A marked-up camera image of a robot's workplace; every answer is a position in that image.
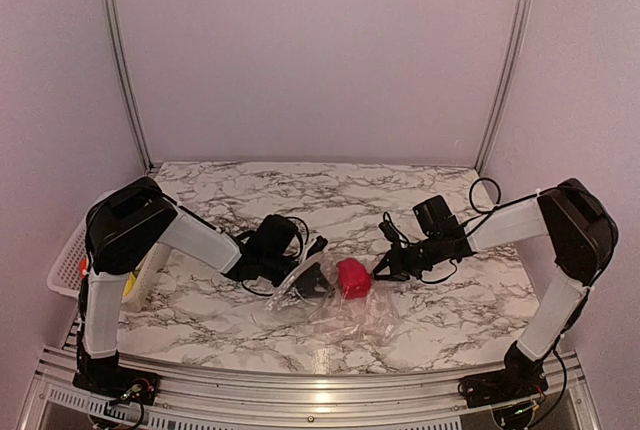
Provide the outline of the red fake pepper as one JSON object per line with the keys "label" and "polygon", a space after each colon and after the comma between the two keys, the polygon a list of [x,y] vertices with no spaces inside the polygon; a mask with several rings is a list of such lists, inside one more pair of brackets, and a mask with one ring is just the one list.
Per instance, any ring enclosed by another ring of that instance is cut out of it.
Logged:
{"label": "red fake pepper", "polygon": [[354,258],[346,258],[336,265],[341,294],[346,300],[364,298],[368,295],[372,280],[366,267]]}

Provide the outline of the clear zip top bag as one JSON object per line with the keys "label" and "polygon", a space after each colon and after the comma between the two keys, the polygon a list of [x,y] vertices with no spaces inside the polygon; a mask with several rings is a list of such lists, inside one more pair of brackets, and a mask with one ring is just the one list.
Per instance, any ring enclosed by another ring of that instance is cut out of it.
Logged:
{"label": "clear zip top bag", "polygon": [[[346,258],[326,248],[304,262],[285,278],[265,304],[265,314],[272,323],[296,326],[307,335],[327,343],[365,341],[385,345],[395,336],[400,317],[390,292],[374,282],[364,298],[346,300],[338,281],[337,263]],[[299,276],[312,264],[320,263],[330,283],[330,292],[319,298],[303,298],[299,294]]]}

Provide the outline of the orange fake tomato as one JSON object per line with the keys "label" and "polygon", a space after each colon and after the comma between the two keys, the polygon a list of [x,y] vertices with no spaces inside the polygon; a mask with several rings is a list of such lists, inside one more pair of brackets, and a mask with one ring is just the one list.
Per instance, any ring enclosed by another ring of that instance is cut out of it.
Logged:
{"label": "orange fake tomato", "polygon": [[88,263],[88,258],[87,257],[83,258],[79,262],[78,271],[79,271],[80,277],[82,279],[84,279],[88,275],[88,273],[89,273],[89,263]]}

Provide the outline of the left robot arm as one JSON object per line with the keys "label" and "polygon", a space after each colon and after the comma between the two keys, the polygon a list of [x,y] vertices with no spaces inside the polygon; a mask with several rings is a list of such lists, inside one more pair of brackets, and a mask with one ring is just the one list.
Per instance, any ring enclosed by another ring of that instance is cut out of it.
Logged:
{"label": "left robot arm", "polygon": [[117,324],[126,283],[153,250],[178,251],[227,279],[277,287],[328,242],[298,217],[270,214],[231,236],[165,194],[150,177],[105,195],[85,218],[86,275],[79,292],[78,371],[106,395],[125,388]]}

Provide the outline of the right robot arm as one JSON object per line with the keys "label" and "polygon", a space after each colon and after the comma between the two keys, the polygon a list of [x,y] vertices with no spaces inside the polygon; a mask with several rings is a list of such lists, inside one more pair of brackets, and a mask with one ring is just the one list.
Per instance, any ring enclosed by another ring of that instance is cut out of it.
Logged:
{"label": "right robot arm", "polygon": [[533,317],[504,358],[495,388],[515,398],[534,381],[534,369],[556,349],[580,317],[593,286],[613,260],[618,225],[601,200],[579,179],[569,178],[460,221],[436,195],[413,208],[423,233],[409,241],[385,216],[380,229],[390,244],[374,267],[379,281],[420,279],[435,266],[506,246],[542,242],[553,273]]}

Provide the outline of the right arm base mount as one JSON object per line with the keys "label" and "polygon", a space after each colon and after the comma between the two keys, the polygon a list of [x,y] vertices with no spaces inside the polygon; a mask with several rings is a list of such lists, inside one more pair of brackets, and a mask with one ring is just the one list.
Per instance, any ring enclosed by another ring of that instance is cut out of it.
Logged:
{"label": "right arm base mount", "polygon": [[497,370],[465,376],[459,381],[457,390],[468,408],[477,408],[541,396],[548,388],[543,372],[521,378],[507,370]]}

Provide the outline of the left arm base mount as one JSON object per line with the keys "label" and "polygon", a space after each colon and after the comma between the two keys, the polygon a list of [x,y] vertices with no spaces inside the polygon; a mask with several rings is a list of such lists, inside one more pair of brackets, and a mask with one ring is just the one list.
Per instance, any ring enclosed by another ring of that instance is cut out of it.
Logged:
{"label": "left arm base mount", "polygon": [[153,372],[116,365],[98,365],[78,370],[73,386],[110,398],[110,404],[136,402],[152,405],[160,376]]}

